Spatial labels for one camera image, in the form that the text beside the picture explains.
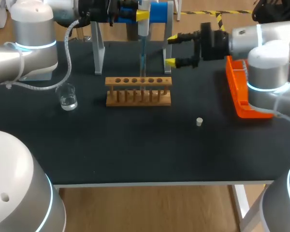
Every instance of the black table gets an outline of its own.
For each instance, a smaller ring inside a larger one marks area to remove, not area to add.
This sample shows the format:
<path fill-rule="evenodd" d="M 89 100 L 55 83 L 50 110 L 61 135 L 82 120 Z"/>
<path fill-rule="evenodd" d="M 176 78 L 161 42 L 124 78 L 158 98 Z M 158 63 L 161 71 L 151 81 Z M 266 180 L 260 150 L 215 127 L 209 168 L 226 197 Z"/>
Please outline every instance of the black table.
<path fill-rule="evenodd" d="M 105 47 L 98 76 L 91 43 L 71 42 L 72 112 L 61 109 L 55 91 L 0 87 L 0 131 L 19 138 L 54 184 L 264 181 L 290 167 L 290 123 L 239 119 L 225 60 L 173 70 L 171 107 L 107 108 L 104 78 L 138 76 L 139 44 Z M 173 57 L 191 54 L 192 44 L 173 47 Z M 47 85 L 66 72 L 62 43 L 58 56 Z M 147 60 L 148 75 L 162 76 L 161 43 L 150 43 Z"/>

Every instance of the wooden floor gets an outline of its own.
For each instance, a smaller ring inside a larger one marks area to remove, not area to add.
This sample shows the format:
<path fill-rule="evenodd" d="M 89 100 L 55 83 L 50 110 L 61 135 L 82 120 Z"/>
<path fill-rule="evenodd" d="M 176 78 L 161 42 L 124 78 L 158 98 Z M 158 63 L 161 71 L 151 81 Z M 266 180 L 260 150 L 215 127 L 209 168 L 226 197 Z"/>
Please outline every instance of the wooden floor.
<path fill-rule="evenodd" d="M 255 0 L 182 0 L 182 11 L 252 10 Z M 254 25 L 247 14 L 224 14 L 226 31 Z M 201 22 L 211 22 L 210 15 L 182 15 L 174 21 L 173 33 L 198 30 Z M 122 24 L 101 25 L 104 40 L 125 41 Z M 57 40 L 65 28 L 56 24 Z M 90 28 L 84 29 L 90 35 Z M 152 40 L 162 40 L 163 25 L 154 25 Z M 12 23 L 0 29 L 0 44 L 14 41 Z M 262 186 L 246 186 L 249 203 L 253 204 Z M 62 192 L 67 211 L 67 232 L 237 232 L 238 224 L 227 186 L 83 188 Z M 261 232 L 260 226 L 255 232 Z"/>

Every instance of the yellow and black tape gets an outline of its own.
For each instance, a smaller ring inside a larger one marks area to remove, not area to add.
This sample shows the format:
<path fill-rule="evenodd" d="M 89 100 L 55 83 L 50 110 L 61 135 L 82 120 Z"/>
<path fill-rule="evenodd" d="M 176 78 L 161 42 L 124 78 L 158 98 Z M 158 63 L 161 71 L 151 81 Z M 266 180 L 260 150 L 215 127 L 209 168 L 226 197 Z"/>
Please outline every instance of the yellow and black tape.
<path fill-rule="evenodd" d="M 225 31 L 224 25 L 222 23 L 222 14 L 216 13 L 215 16 L 216 16 L 216 20 L 218 22 L 219 29 Z"/>
<path fill-rule="evenodd" d="M 251 14 L 252 11 L 185 11 L 181 15 L 215 15 L 215 14 Z"/>

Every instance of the test tube rack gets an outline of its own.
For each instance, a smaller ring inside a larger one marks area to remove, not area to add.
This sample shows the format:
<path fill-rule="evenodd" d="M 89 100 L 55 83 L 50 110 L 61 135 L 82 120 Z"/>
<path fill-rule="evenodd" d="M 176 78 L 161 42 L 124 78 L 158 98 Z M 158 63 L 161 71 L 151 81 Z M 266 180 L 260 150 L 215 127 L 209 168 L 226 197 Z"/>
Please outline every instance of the test tube rack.
<path fill-rule="evenodd" d="M 171 105 L 171 77 L 106 77 L 106 106 L 169 106 Z M 114 87 L 135 87 L 115 90 Z"/>

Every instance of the orange plastic container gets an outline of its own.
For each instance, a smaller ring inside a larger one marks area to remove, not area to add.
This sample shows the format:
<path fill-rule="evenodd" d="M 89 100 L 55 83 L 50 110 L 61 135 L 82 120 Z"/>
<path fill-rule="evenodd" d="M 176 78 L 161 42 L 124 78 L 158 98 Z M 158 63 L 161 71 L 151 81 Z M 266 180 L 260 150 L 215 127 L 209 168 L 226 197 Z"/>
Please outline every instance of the orange plastic container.
<path fill-rule="evenodd" d="M 237 115 L 241 118 L 272 118 L 273 114 L 257 112 L 248 105 L 248 87 L 242 61 L 227 57 L 226 73 Z"/>

